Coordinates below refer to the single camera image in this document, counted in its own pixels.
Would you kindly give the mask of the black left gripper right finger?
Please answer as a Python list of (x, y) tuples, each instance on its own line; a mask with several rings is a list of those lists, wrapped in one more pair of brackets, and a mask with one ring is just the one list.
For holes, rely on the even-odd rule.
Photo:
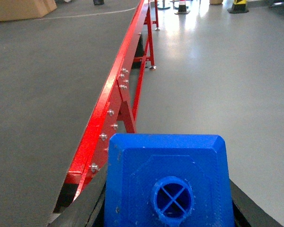
[(232, 206), (236, 227), (282, 227), (260, 208), (232, 180), (230, 180)]

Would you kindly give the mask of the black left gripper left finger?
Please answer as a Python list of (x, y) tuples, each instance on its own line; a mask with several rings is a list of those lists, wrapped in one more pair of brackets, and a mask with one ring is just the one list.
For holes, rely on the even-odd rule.
[(107, 179), (105, 164), (75, 201), (61, 213), (50, 227), (102, 227)]

